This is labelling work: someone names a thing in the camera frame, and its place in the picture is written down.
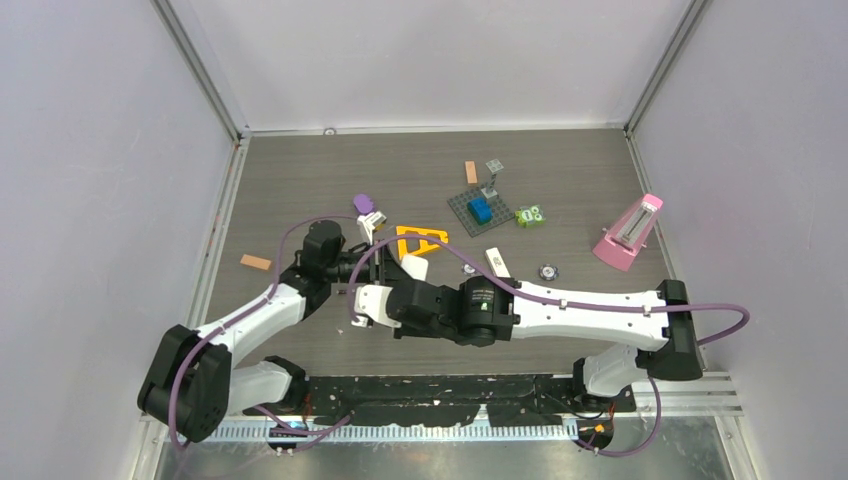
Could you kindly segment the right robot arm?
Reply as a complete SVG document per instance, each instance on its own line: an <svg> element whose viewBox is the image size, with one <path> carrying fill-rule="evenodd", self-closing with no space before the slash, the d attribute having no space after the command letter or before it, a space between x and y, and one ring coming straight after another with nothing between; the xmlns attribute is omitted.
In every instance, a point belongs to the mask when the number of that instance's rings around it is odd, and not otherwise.
<svg viewBox="0 0 848 480"><path fill-rule="evenodd" d="M641 379L701 378L687 304L686 287L677 280L643 292L603 294L474 276L456 288L399 281L382 290L376 312L398 338L442 338L475 347L537 337L606 341L609 349L579 358L572 367L572 400L591 411Z"/></svg>

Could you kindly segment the white remote control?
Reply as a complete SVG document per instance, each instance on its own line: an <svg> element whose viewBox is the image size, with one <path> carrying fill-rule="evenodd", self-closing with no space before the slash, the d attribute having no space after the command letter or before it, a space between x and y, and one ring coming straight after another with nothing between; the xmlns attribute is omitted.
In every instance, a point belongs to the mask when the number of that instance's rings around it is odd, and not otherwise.
<svg viewBox="0 0 848 480"><path fill-rule="evenodd" d="M425 281L427 279L429 261L423 257L411 254L405 255L400 261L400 266L414 280Z"/></svg>

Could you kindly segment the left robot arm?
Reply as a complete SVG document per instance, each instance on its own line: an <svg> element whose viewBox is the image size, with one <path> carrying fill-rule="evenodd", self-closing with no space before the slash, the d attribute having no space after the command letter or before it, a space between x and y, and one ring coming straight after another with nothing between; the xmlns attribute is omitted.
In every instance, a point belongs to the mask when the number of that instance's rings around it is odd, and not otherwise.
<svg viewBox="0 0 848 480"><path fill-rule="evenodd" d="M336 283L372 283L380 260L366 259L374 234L385 223L381 212L360 215L363 241L350 249L338 216L308 221L302 246L288 266L277 262L270 286L227 316L190 329L168 329L156 350L137 397L145 414L165 424L173 440L199 443L228 415L275 406L301 413L309 381L303 368L279 356L241 367L241 361L280 331L317 311Z"/></svg>

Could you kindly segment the white remote battery cover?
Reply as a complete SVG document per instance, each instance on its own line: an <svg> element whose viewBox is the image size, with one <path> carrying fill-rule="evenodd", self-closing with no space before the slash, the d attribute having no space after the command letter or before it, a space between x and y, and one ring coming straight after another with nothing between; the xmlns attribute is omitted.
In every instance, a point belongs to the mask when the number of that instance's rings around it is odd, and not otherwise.
<svg viewBox="0 0 848 480"><path fill-rule="evenodd" d="M486 249L484 254L490 270L495 276L504 278L511 276L510 271L505 264L504 258L497 247Z"/></svg>

